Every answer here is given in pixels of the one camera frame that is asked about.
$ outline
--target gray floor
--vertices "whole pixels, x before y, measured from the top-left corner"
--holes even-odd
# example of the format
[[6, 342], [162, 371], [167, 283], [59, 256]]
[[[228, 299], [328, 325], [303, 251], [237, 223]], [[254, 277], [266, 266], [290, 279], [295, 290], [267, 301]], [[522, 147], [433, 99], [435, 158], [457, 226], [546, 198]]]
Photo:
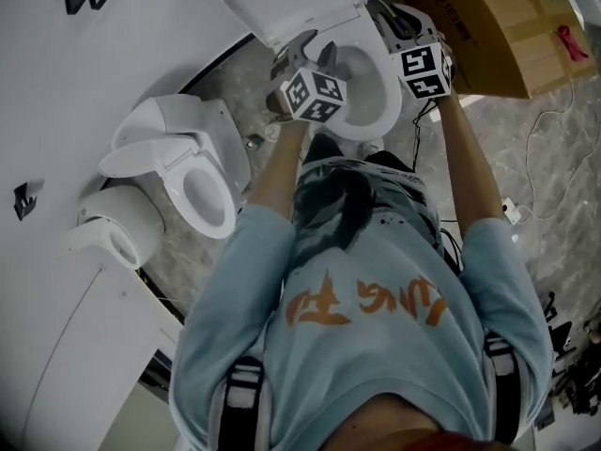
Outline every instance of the gray floor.
[[[270, 123], [264, 107], [262, 88], [269, 73], [272, 54], [257, 40], [251, 41], [210, 73], [192, 93], [204, 100], [222, 98], [239, 126], [240, 134], [263, 135]], [[583, 156], [593, 147], [601, 129], [601, 81], [598, 78], [574, 83], [574, 103], [564, 115], [546, 115], [532, 136], [530, 170], [536, 190], [526, 177], [526, 138], [543, 111], [561, 111], [571, 101], [566, 86], [533, 101], [485, 98], [467, 109], [467, 114], [499, 183], [501, 195], [534, 208], [539, 217], [516, 225], [515, 239], [541, 300], [550, 291], [558, 296], [561, 320], [572, 320], [575, 341], [582, 338], [583, 320], [601, 298], [601, 145], [574, 175], [565, 199], [568, 182]], [[386, 148], [410, 163], [413, 146], [411, 120], [421, 104], [405, 99], [403, 112], [385, 137]], [[266, 142], [258, 151], [249, 151], [253, 178], [265, 165], [272, 150]], [[418, 173], [435, 198], [442, 219], [454, 219], [445, 149], [439, 123], [424, 119]], [[202, 292], [222, 241], [197, 234], [180, 218], [166, 197], [156, 175], [138, 179], [157, 204], [166, 221], [162, 250], [145, 266], [163, 292], [176, 300], [186, 314]], [[455, 224], [447, 225], [457, 237]]]

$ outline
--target t-shirt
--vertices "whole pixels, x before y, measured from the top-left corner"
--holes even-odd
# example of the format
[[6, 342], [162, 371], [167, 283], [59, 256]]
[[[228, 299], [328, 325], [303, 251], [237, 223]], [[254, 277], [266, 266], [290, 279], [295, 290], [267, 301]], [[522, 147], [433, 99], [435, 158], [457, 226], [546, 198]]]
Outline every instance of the t-shirt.
[[270, 448], [316, 451], [371, 397], [399, 395], [440, 426], [494, 436], [485, 333], [525, 361], [533, 420], [553, 351], [532, 281], [500, 219], [471, 226], [457, 276], [422, 181], [332, 158], [303, 168], [292, 225], [246, 206], [177, 346], [171, 408], [206, 448], [211, 398], [265, 330]]

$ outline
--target small toilet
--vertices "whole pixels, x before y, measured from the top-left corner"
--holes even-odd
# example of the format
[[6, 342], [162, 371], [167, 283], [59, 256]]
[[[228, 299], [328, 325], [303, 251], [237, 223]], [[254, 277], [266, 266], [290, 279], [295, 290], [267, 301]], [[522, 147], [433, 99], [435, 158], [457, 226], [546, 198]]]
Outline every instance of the small toilet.
[[111, 148], [99, 164], [101, 174], [157, 172], [194, 229], [213, 239], [233, 232], [251, 167], [224, 101], [191, 95], [143, 101], [116, 130]]
[[401, 87], [388, 49], [365, 7], [367, 0], [223, 0], [276, 54], [304, 30], [318, 35], [305, 52], [317, 60], [331, 41], [347, 80], [348, 105], [328, 128], [350, 140], [382, 137], [401, 111]]

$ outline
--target power strip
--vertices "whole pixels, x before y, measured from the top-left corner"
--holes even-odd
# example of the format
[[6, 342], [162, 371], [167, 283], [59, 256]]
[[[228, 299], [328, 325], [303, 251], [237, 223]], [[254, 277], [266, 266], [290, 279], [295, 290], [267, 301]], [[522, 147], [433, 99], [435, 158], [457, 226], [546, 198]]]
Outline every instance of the power strip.
[[509, 197], [506, 197], [505, 200], [503, 200], [503, 212], [505, 213], [507, 220], [514, 226], [522, 220], [522, 214], [516, 207], [516, 204], [514, 204], [514, 201]]

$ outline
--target red clip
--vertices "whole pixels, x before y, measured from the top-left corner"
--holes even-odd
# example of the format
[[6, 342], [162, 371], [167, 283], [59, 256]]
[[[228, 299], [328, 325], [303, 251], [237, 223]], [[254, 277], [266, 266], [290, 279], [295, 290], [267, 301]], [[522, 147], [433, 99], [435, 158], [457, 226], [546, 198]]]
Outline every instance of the red clip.
[[563, 45], [565, 45], [565, 48], [570, 54], [570, 58], [572, 58], [574, 62], [579, 62], [589, 58], [587, 54], [582, 52], [582, 49], [578, 46], [578, 43], [574, 40], [574, 37], [572, 37], [570, 27], [567, 25], [561, 25], [557, 29], [557, 35], [562, 41]]

